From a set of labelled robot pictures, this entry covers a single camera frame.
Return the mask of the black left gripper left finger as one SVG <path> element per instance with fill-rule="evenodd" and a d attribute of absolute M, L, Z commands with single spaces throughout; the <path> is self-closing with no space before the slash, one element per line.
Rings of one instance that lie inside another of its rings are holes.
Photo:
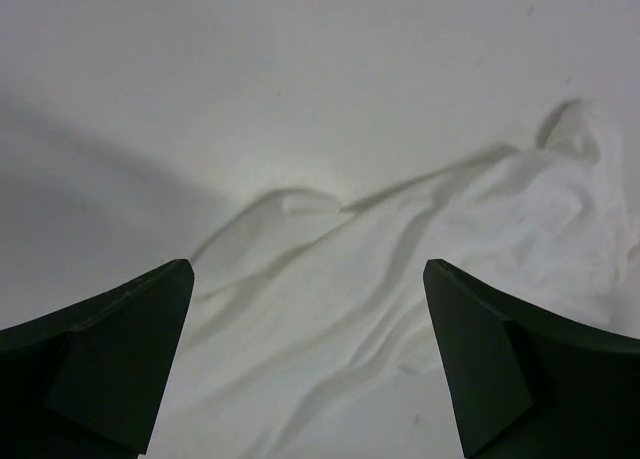
<path fill-rule="evenodd" d="M 2 330 L 2 457 L 146 454 L 193 287 L 176 259 Z"/>

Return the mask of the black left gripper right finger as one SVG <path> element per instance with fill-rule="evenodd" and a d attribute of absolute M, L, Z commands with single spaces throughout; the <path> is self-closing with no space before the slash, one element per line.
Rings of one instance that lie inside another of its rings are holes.
<path fill-rule="evenodd" d="M 636 458 L 639 342 L 453 266 L 423 283 L 467 458 Z"/>

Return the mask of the white t shirt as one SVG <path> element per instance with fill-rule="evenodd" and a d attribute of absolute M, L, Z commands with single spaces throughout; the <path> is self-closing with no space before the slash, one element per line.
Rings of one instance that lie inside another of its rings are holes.
<path fill-rule="evenodd" d="M 400 372 L 441 366 L 423 271 L 443 259 L 594 326 L 639 251 L 623 137 L 567 104 L 505 148 L 343 205 L 273 193 L 192 255 L 196 282 L 148 454 L 271 458 Z"/>

